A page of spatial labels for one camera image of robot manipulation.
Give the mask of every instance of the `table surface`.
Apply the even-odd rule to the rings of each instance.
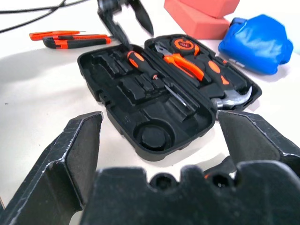
[[[52,1],[19,1],[17,8],[53,5]],[[87,33],[108,34],[96,10],[97,1],[58,10],[32,25],[0,35],[0,196],[5,205],[30,171],[45,147],[63,130],[67,122],[80,114],[103,111],[98,168],[108,166],[141,166],[150,179],[158,172],[169,172],[179,179],[184,165],[197,164],[207,169],[228,154],[220,125],[194,140],[184,150],[176,151],[159,162],[148,162],[137,156],[134,148],[109,121],[105,107],[97,103],[82,78],[77,58],[80,54],[101,48],[94,46],[73,50],[45,48],[41,42],[30,41],[30,32],[47,30],[86,30]],[[184,33],[163,8],[162,0],[142,0],[155,30],[155,36]],[[242,1],[238,12],[246,11]],[[3,9],[16,8],[8,3]],[[5,28],[41,13],[1,15],[0,28]],[[231,19],[239,14],[229,15]],[[143,45],[150,38],[131,9],[116,16],[132,43]],[[218,52],[218,40],[202,40]],[[279,67],[273,76],[260,76],[242,70],[262,88],[262,96],[246,111],[263,116],[285,137],[300,146],[300,109],[297,89],[300,84],[300,56]]]

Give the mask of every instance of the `blue bag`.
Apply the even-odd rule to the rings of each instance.
[[[293,51],[284,25],[266,15],[234,18],[218,47],[219,52],[257,73],[272,75],[287,63]]]

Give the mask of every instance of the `screwdriver shaft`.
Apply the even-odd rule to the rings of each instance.
[[[185,107],[187,107],[187,104],[185,103],[185,101],[179,96],[177,95],[171,88],[168,87],[168,85],[165,84],[165,88],[175,97],[177,98],[178,101],[180,101]]]

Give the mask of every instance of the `empty tool slot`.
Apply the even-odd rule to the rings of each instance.
[[[91,54],[90,57],[91,57],[92,64],[98,64],[99,63],[99,56],[101,56],[101,55],[103,55],[103,53],[96,52],[96,53]]]
[[[166,85],[168,85],[169,88],[171,88],[180,98],[182,98],[185,103],[187,104],[187,107],[190,108],[190,110],[195,111],[200,106],[198,103],[196,103],[186,92],[183,91],[177,84],[171,82],[169,79],[164,79]]]
[[[122,72],[124,71],[123,73],[121,72],[123,75],[128,75],[133,71],[132,67],[124,60],[116,60],[116,63],[119,65]]]
[[[208,98],[222,98],[224,96],[223,90],[216,83],[200,88],[200,92]]]
[[[231,66],[223,68],[225,77],[231,81],[235,90],[241,90],[247,87],[247,81],[239,75]]]
[[[120,51],[115,51],[115,52],[113,53],[113,55],[114,55],[115,57],[117,57],[117,59],[119,59],[119,60],[123,60],[123,59],[126,58],[126,54],[125,54],[125,53],[122,53],[122,52],[120,52]]]
[[[152,80],[152,83],[153,83],[154,87],[158,90],[165,88],[165,83],[160,79]]]
[[[144,80],[149,81],[150,83],[152,82],[152,79],[149,77],[148,74],[141,74],[140,75]]]
[[[138,103],[140,100],[146,97],[144,89],[130,77],[122,78],[120,80],[120,87],[133,103]]]
[[[168,106],[169,111],[171,112],[170,114],[173,116],[173,118],[177,119],[179,122],[183,122],[195,113],[195,110],[192,110],[189,107],[185,107],[174,97],[170,97],[165,104],[166,106]]]
[[[154,87],[152,86],[152,84],[149,81],[145,80],[143,77],[136,76],[135,79],[144,88],[144,90],[146,92],[151,92],[154,90]]]
[[[199,46],[200,48],[200,51],[199,51],[199,55],[210,55],[210,51],[208,51],[207,49],[205,48],[202,48],[201,46]]]
[[[105,67],[113,79],[120,77],[120,69],[113,58],[108,55],[100,55],[98,58],[99,63]]]
[[[196,60],[200,60],[202,62],[207,62],[207,61],[211,60],[211,58],[209,57],[209,55],[206,55],[206,54],[197,55],[195,59]]]

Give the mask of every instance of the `pink foam block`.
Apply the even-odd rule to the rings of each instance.
[[[180,0],[165,0],[165,9],[188,35],[196,39],[223,39],[229,27],[226,19],[213,18]]]
[[[215,18],[233,13],[240,0],[180,0],[184,4]]]

